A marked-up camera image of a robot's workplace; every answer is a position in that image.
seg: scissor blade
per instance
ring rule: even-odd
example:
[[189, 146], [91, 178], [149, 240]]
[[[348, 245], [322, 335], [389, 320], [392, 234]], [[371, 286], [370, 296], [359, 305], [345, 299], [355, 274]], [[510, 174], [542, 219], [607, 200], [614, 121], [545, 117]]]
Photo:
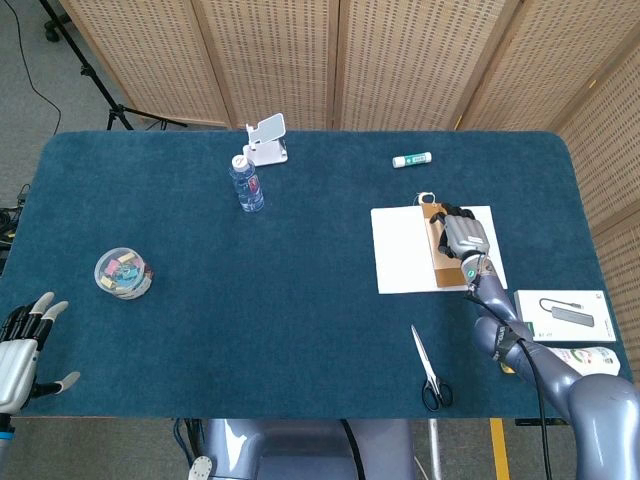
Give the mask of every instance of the scissor blade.
[[420, 355], [420, 360], [422, 360], [422, 366], [424, 367], [424, 371], [427, 373], [427, 378], [432, 380], [435, 378], [435, 372], [431, 367], [431, 362], [429, 361], [429, 357], [427, 357], [427, 351], [424, 349], [424, 345], [422, 344], [422, 340], [418, 336], [418, 332], [416, 331], [416, 327], [411, 325], [411, 333], [413, 333], [413, 340], [416, 342], [416, 347], [418, 348], [418, 355]]

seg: tripod leg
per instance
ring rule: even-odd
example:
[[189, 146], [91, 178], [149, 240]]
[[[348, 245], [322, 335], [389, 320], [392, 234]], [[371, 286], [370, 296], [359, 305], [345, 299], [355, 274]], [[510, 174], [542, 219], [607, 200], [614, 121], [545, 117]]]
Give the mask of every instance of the tripod leg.
[[126, 128], [127, 130], [133, 130], [133, 127], [129, 123], [129, 120], [127, 120], [127, 117], [124, 116], [124, 112], [120, 112], [117, 115], [120, 121], [122, 122], [122, 124], [124, 125], [124, 128]]
[[140, 110], [136, 110], [135, 108], [129, 108], [123, 106], [122, 109], [125, 112], [135, 113], [136, 115], [140, 115], [141, 117], [153, 118], [154, 120], [164, 121], [165, 123], [171, 123], [173, 125], [178, 125], [180, 127], [188, 127], [186, 123], [178, 122], [176, 120], [169, 120], [168, 118], [160, 117], [158, 115], [153, 115], [152, 113], [141, 112]]
[[[71, 18], [67, 13], [63, 13], [58, 17], [58, 20], [60, 20], [60, 23], [69, 23], [71, 21]], [[44, 24], [44, 29], [47, 40], [49, 40], [50, 42], [60, 41], [60, 36], [58, 35], [58, 32], [56, 32], [56, 24], [53, 20], [49, 20], [48, 22], [46, 22]]]

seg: green glue stick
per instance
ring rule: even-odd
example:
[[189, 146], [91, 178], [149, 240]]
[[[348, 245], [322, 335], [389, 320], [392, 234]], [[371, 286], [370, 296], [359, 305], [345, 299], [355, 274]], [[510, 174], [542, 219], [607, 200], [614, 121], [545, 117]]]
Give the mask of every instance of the green glue stick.
[[414, 153], [413, 155], [403, 155], [401, 157], [393, 157], [393, 168], [410, 167], [411, 165], [419, 165], [421, 163], [431, 162], [431, 153]]

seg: round plastic container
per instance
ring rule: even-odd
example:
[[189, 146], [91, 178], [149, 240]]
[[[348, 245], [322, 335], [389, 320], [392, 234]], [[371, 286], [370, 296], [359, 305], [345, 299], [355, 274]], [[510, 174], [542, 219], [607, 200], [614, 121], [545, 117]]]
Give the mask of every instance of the round plastic container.
[[93, 274], [102, 290], [123, 300], [143, 295], [153, 277], [151, 267], [138, 252], [126, 247], [114, 248], [100, 257]]

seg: robot finger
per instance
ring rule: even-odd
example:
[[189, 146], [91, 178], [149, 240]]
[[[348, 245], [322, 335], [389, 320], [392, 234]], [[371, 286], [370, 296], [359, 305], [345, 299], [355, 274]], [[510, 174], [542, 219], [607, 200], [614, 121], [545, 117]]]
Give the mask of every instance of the robot finger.
[[13, 321], [11, 322], [11, 328], [7, 329], [5, 340], [15, 340], [16, 338], [18, 338], [18, 335], [22, 331], [22, 327], [29, 318], [29, 312], [31, 311], [31, 308], [33, 308], [33, 305], [34, 304], [31, 303], [27, 306], [22, 307], [20, 311], [15, 315]]
[[42, 347], [44, 347], [44, 342], [47, 341], [47, 337], [49, 336], [49, 332], [51, 331], [51, 327], [56, 321], [56, 318], [58, 318], [58, 315], [64, 312], [68, 306], [69, 302], [67, 301], [56, 303], [42, 316], [40, 323], [31, 337], [38, 342], [38, 351], [41, 351]]
[[440, 235], [440, 242], [438, 243], [438, 251], [440, 253], [444, 253], [447, 257], [453, 258], [455, 255], [451, 251], [449, 247], [449, 238], [447, 237], [447, 232], [443, 231]]
[[2, 325], [2, 330], [0, 330], [0, 342], [4, 342], [9, 338], [9, 334], [11, 333], [11, 330], [13, 330], [13, 326], [15, 325], [15, 322], [18, 319], [18, 315], [20, 314], [20, 312], [22, 312], [24, 308], [25, 308], [24, 306], [16, 308], [13, 312], [9, 314], [7, 319], [4, 321], [4, 324]]
[[42, 315], [53, 300], [53, 297], [53, 292], [47, 292], [33, 304], [33, 307], [29, 312], [29, 317], [24, 322], [22, 330], [18, 332], [18, 338], [31, 338], [33, 332], [35, 332], [36, 328], [40, 324]]
[[444, 208], [447, 211], [447, 214], [449, 214], [449, 215], [456, 215], [456, 216], [459, 216], [459, 217], [467, 217], [467, 218], [470, 218], [472, 220], [476, 219], [476, 217], [473, 214], [473, 212], [471, 210], [469, 210], [468, 208], [454, 207], [453, 205], [451, 205], [449, 203], [443, 203], [442, 204], [442, 208]]
[[447, 214], [438, 212], [429, 219], [429, 223], [436, 223], [436, 222], [444, 223], [444, 217], [446, 216]]
[[31, 390], [31, 397], [38, 398], [45, 395], [59, 395], [65, 390], [69, 390], [80, 378], [80, 372], [71, 372], [62, 380], [51, 383], [34, 383]]

